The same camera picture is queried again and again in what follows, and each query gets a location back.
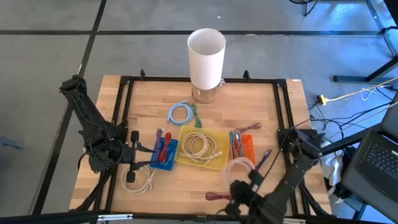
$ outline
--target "concrete floor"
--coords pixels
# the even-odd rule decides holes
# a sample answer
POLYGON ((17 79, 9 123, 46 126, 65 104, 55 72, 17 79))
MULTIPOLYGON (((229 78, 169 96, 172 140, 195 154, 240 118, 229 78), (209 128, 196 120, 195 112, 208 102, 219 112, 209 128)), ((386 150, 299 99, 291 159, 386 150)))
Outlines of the concrete floor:
MULTIPOLYGON (((373 4, 383 24, 392 25, 383 1, 374 0, 373 4)), ((0 29, 90 30, 99 5, 100 0, 3 0, 0 29)), ((363 2, 320 1, 309 16, 303 17, 302 13, 303 6, 287 0, 112 0, 105 7, 99 29, 378 30, 363 2)), ((397 33, 390 35, 398 46, 397 33)), ((143 68, 148 76, 189 76, 186 39, 184 35, 97 36, 84 76, 91 98, 96 100, 103 75, 138 75, 143 68)), ((229 35, 226 39, 224 77, 241 77, 244 70, 249 70, 252 77, 258 78, 300 78, 309 105, 319 94, 333 98, 367 87, 334 83, 333 75, 369 75, 391 59, 384 40, 376 37, 229 35)), ((19 151, 10 147, 0 150, 0 216, 30 212, 66 105, 58 87, 78 71, 87 40, 85 35, 0 35, 0 135, 26 145, 19 151)), ((396 75, 398 70, 389 74, 396 75)), ((380 95, 373 94, 368 101, 355 95, 320 109, 326 118, 336 118, 385 102, 388 99, 380 95)), ((321 116, 316 108, 311 114, 321 116)), ((362 125, 371 126, 381 118, 382 114, 362 125)), ((321 128, 320 123, 313 125, 321 128)), ((83 144, 79 129, 73 117, 45 203, 46 213, 68 209, 83 144)), ((337 130, 333 124, 328 125, 326 136, 337 130)), ((349 128, 345 134, 359 130, 349 128)), ((353 211, 333 205, 333 213, 351 218, 353 211)), ((372 208, 367 208, 364 219, 388 222, 372 208)))

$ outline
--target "orange tray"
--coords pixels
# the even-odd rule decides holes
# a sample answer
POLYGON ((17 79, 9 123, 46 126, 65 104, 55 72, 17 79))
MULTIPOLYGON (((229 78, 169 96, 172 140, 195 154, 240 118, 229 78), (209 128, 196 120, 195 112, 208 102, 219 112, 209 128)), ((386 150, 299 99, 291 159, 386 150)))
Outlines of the orange tray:
MULTIPOLYGON (((229 158, 232 159, 233 157, 232 146, 230 146, 229 148, 231 151, 229 158)), ((236 141, 235 141, 235 150, 236 150, 236 155, 239 155, 239 147, 236 141)), ((242 135, 242 150, 243 150, 243 156, 250 159, 250 161, 252 161, 253 164, 256 165, 256 159, 254 157, 253 136, 251 134, 242 135)))

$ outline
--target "yellow tray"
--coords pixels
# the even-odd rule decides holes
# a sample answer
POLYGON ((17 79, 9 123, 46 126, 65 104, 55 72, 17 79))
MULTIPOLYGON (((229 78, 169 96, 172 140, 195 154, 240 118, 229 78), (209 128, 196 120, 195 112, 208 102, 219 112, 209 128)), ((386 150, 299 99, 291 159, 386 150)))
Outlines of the yellow tray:
MULTIPOLYGON (((202 147, 203 147, 203 141, 199 141, 195 146, 195 150, 199 151, 202 147)), ((205 153, 204 156, 209 156, 210 153, 211 153, 211 149, 207 150, 207 152, 205 153)), ((191 127, 191 126, 182 126, 181 127, 180 136, 178 137, 178 151, 177 151, 177 155, 175 156, 175 160, 177 162, 200 166, 200 167, 206 167, 206 168, 210 168, 210 169, 222 170, 225 168, 225 166, 228 162, 228 153, 229 153, 228 133, 222 133, 219 131, 213 131, 213 130, 203 129, 203 128, 195 128, 195 127, 191 127), (182 149, 181 149, 182 139, 187 134, 192 133, 192 132, 199 132, 199 133, 207 134, 207 135, 213 137, 217 143, 217 151, 221 151, 222 155, 220 155, 217 158, 212 159, 207 166, 204 166, 205 161, 196 163, 187 157, 180 156, 180 152, 182 152, 182 149)))

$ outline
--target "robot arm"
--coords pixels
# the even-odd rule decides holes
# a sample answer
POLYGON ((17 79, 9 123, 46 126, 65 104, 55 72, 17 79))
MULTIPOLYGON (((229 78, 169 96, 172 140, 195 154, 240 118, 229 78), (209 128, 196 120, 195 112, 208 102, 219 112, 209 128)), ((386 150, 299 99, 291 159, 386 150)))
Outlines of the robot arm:
POLYGON ((89 164, 94 172, 101 172, 116 164, 130 164, 130 172, 127 175, 128 182, 134 182, 134 170, 148 164, 150 161, 135 162, 136 151, 152 152, 141 146, 138 131, 131 133, 132 147, 125 142, 123 135, 124 125, 116 125, 105 121, 101 113, 87 95, 86 81, 78 75, 62 83, 60 92, 71 103, 73 110, 79 119, 84 146, 88 153, 89 164))
POLYGON ((239 219, 239 206, 245 204, 249 207, 248 223, 273 223, 283 222, 286 213, 286 202, 295 192, 295 188, 302 182, 306 171, 311 169, 321 152, 314 145, 307 141, 303 133, 293 129, 287 136, 289 142, 293 144, 293 154, 295 162, 290 166, 273 193, 261 197, 252 188, 260 186, 264 180, 258 171, 252 170, 249 173, 251 184, 235 180, 231 184, 231 202, 226 206, 225 212, 232 218, 239 219))

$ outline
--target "yellow cable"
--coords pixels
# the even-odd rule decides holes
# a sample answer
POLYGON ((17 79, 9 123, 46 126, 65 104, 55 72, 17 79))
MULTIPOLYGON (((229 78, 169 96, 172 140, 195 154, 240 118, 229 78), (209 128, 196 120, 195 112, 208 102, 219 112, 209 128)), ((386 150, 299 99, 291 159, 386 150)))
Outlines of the yellow cable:
POLYGON ((354 94, 361 93, 361 92, 363 92, 363 91, 371 90, 371 89, 373 89, 373 88, 382 86, 382 85, 384 85, 384 84, 386 84, 386 83, 392 82, 392 81, 394 81, 394 80, 396 80, 396 79, 398 79, 398 77, 392 78, 392 79, 390 79, 390 80, 388 80, 388 81, 386 81, 386 82, 384 82, 384 83, 380 83, 380 84, 378 84, 378 85, 376 85, 376 86, 372 86, 372 87, 370 87, 370 88, 365 88, 365 89, 362 89, 362 90, 359 90, 359 91, 356 91, 356 92, 354 92, 354 93, 350 93, 350 94, 347 94, 347 95, 344 95, 344 96, 339 96, 339 97, 334 98, 334 99, 325 98, 325 102, 340 100, 340 99, 342 99, 342 98, 344 98, 344 97, 347 97, 347 96, 352 96, 352 95, 354 95, 354 94))

